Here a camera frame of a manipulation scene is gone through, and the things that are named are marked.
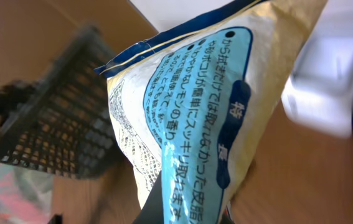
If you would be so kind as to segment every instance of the snack bag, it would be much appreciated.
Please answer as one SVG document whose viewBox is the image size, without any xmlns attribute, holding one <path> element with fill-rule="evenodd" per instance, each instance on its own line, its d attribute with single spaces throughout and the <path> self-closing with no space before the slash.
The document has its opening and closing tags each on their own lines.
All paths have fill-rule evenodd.
<svg viewBox="0 0 353 224">
<path fill-rule="evenodd" d="M 96 70 L 141 206 L 162 168 L 164 223 L 219 222 L 324 4 L 233 1 Z"/>
</svg>

